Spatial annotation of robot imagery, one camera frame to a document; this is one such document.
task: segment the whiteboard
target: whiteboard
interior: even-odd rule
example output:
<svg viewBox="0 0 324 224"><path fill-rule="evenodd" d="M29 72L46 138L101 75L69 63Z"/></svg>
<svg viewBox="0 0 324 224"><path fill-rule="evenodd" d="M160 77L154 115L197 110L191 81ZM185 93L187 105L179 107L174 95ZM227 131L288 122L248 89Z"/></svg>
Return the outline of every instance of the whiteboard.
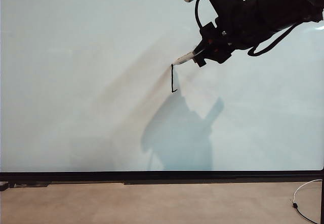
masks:
<svg viewBox="0 0 324 224"><path fill-rule="evenodd" d="M323 169L323 25L177 66L172 94L194 3L1 0L1 171Z"/></svg>

